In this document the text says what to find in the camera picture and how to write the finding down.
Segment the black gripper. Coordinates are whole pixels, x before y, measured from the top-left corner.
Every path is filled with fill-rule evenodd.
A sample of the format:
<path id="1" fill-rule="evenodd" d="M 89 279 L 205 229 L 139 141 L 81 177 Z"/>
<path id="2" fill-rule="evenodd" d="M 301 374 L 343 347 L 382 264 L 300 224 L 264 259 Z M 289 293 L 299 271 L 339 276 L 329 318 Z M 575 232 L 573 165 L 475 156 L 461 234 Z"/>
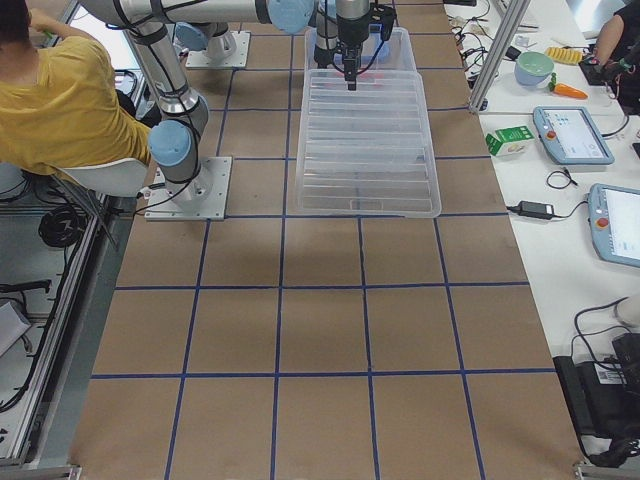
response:
<path id="1" fill-rule="evenodd" d="M 361 50 L 363 43 L 369 37 L 369 24 L 371 16 L 364 14 L 355 19 L 349 19 L 338 15 L 337 29 L 338 40 L 344 59 L 344 79 L 348 90 L 357 89 L 357 77 L 360 70 Z"/>

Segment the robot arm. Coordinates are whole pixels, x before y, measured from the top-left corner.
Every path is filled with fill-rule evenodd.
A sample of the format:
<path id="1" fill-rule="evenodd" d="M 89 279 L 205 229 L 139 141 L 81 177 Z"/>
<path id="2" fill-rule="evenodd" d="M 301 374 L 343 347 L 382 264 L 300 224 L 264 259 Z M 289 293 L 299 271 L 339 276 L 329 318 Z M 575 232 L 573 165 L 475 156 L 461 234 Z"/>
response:
<path id="1" fill-rule="evenodd" d="M 188 202 L 199 192 L 198 146 L 208 122 L 203 98 L 189 85 L 178 60 L 167 26 L 177 22 L 195 24 L 271 21 L 266 1 L 83 1 L 81 5 L 105 24 L 126 32 L 161 110 L 162 125 L 176 124 L 184 130 L 187 152 L 169 154 L 177 164 L 166 165 L 154 155 L 164 174 L 166 189 L 178 202 Z"/>
<path id="2" fill-rule="evenodd" d="M 314 61 L 328 68 L 340 56 L 342 64 L 336 69 L 350 91 L 366 70 L 361 61 L 370 26 L 382 22 L 375 1 L 163 1 L 159 12 L 176 25 L 179 42 L 200 54 L 205 68 L 222 65 L 242 51 L 237 42 L 243 36 L 230 31 L 231 22 L 270 24 L 287 34 L 312 26 Z"/>

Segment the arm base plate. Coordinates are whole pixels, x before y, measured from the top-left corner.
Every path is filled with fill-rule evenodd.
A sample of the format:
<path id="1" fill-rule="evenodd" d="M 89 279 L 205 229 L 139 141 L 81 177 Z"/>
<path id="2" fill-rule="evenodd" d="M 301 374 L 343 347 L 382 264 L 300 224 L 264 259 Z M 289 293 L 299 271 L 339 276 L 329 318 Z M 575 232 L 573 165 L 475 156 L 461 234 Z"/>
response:
<path id="1" fill-rule="evenodd" d="M 183 190 L 183 185 L 167 183 L 161 169 L 155 169 L 152 188 L 144 194 L 147 221 L 222 221 L 226 213 L 232 158 L 203 157 L 200 171 Z"/>
<path id="2" fill-rule="evenodd" d="M 186 60 L 188 69 L 226 70 L 242 69 L 248 60 L 251 33 L 227 31 L 212 37 L 205 50 L 190 50 Z"/>

